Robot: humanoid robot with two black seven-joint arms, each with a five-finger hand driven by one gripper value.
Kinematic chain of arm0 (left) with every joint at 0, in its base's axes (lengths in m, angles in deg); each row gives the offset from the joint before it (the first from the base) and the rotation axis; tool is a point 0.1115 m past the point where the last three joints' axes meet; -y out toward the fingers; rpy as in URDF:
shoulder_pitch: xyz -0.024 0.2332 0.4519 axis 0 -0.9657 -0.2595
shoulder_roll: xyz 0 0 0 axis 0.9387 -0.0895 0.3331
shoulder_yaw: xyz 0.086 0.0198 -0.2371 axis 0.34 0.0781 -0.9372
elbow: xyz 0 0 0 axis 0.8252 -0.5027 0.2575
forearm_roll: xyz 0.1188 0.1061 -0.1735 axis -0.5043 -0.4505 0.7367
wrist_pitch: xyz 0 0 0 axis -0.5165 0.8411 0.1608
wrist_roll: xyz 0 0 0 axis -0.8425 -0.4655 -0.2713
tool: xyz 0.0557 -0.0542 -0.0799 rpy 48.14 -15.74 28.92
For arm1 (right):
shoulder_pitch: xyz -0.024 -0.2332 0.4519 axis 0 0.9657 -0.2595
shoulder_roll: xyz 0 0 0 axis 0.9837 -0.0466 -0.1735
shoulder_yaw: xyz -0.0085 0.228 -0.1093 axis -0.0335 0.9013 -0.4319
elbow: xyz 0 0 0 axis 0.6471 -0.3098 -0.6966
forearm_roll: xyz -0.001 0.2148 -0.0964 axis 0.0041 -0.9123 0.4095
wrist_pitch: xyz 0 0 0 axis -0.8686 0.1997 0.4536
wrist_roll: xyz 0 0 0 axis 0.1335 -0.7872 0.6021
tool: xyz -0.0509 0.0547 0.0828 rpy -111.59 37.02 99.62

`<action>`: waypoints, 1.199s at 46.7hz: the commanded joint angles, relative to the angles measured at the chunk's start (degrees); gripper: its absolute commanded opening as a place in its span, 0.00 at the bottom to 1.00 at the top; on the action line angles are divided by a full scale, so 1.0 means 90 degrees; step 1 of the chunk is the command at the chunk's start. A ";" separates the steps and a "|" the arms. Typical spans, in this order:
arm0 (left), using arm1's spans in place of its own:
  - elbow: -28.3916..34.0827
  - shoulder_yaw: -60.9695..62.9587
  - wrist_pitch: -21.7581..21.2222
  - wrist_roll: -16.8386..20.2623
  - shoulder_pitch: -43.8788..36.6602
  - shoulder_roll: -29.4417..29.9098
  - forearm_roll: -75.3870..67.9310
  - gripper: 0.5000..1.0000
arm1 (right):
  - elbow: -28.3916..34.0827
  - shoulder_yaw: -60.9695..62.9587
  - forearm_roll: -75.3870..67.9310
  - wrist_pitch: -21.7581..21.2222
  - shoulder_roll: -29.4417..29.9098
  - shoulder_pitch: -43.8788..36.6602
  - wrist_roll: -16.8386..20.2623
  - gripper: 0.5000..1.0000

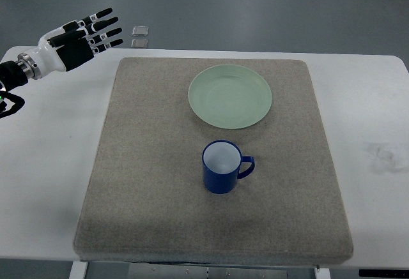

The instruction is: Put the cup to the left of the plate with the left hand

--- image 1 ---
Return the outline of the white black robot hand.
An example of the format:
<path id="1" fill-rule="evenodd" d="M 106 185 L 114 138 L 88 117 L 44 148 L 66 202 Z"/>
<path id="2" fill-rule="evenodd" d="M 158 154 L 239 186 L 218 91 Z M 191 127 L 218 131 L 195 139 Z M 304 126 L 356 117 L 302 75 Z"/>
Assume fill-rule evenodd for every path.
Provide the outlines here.
<path id="1" fill-rule="evenodd" d="M 69 72 L 93 59 L 97 54 L 123 43 L 114 40 L 122 29 L 106 30 L 118 18 L 107 19 L 112 8 L 73 20 L 43 35 L 36 47 L 18 55 L 17 65 L 28 79 L 41 79 L 51 72 Z"/>

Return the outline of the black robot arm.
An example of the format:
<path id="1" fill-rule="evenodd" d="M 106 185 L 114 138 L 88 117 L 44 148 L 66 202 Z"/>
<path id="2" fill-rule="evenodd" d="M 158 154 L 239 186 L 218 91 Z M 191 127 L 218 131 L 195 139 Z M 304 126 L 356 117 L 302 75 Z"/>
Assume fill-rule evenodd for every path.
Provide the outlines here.
<path id="1" fill-rule="evenodd" d="M 28 78 L 17 62 L 1 63 L 1 118 L 17 113 L 24 106 L 25 100 L 10 91 L 27 83 Z"/>

